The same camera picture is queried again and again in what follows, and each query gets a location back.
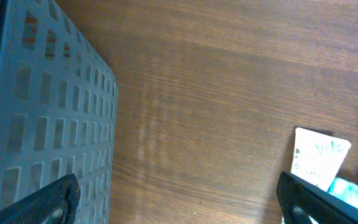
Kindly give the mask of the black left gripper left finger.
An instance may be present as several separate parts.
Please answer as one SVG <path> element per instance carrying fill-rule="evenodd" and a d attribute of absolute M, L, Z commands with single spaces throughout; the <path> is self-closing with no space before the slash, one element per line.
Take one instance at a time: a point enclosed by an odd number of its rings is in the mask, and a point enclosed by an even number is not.
<path fill-rule="evenodd" d="M 0 211 L 0 223 L 67 223 L 76 220 L 80 186 L 75 174 L 65 175 Z"/>

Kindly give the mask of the teal tissue pack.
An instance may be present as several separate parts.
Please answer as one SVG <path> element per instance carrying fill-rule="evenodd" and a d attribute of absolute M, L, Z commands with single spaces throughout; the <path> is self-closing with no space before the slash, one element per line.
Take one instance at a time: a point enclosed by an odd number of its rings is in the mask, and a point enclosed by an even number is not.
<path fill-rule="evenodd" d="M 335 178 L 328 192 L 336 198 L 358 208 L 358 185 L 341 178 Z"/>

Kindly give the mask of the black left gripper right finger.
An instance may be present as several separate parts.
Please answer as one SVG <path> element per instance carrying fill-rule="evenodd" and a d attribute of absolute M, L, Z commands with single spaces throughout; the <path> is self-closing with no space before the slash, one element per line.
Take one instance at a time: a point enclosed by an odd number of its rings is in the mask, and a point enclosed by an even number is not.
<path fill-rule="evenodd" d="M 357 208 L 290 172 L 281 172 L 276 194 L 285 224 L 358 224 Z"/>

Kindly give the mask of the white Pantene tube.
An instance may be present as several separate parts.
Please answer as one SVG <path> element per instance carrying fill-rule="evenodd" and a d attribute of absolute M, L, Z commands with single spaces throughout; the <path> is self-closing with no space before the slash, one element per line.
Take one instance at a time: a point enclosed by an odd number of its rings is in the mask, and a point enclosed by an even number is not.
<path fill-rule="evenodd" d="M 328 192 L 351 143 L 308 129 L 295 129 L 290 173 Z"/>

